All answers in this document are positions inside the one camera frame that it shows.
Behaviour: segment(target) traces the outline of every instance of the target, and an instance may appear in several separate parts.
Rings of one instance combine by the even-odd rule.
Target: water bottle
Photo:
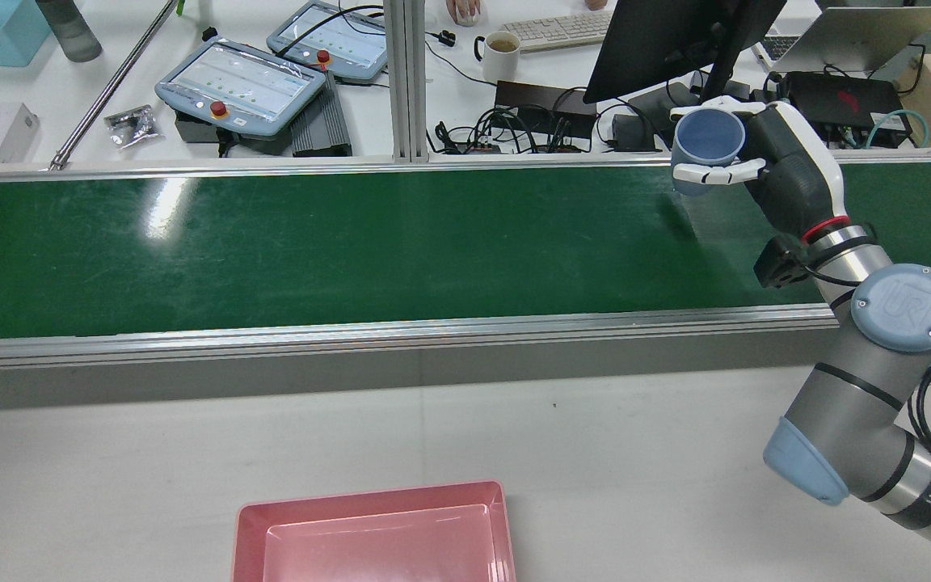
[[[103,51],[81,11],[74,6],[74,0],[37,0],[37,3],[68,59],[90,61]]]

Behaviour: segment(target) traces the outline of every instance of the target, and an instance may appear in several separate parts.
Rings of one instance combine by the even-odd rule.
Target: pink tray
[[[501,483],[459,483],[239,511],[233,582],[515,582]]]

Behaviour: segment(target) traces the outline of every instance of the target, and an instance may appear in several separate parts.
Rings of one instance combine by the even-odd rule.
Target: blue plastic cup
[[[746,128],[734,113],[697,109],[677,122],[670,150],[670,168],[677,163],[727,166],[746,143]],[[673,189],[685,196],[706,194],[710,185],[673,180]]]

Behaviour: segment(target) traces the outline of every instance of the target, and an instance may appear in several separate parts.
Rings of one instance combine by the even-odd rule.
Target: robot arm
[[[780,419],[765,463],[825,504],[854,494],[931,541],[931,450],[894,424],[931,365],[931,269],[894,265],[851,224],[838,163],[794,108],[771,103],[749,111],[750,103],[726,100],[710,106],[738,109],[729,111],[747,129],[739,156],[762,161],[747,190],[773,227],[802,243],[769,244],[757,264],[761,283],[802,279],[805,272],[778,265],[809,262],[840,322],[834,347]],[[765,258],[773,268],[761,268]],[[765,280],[765,272],[773,275]]]

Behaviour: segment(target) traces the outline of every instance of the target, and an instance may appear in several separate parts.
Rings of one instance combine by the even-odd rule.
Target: keyboard
[[[520,51],[544,51],[599,44],[605,38],[612,18],[611,11],[584,12],[553,19],[504,23],[502,30],[520,37]]]
[[[764,40],[760,41],[760,45],[764,47],[764,51],[771,57],[771,60],[776,61],[782,58],[782,55],[786,54],[797,40],[799,40],[798,36],[765,36]]]

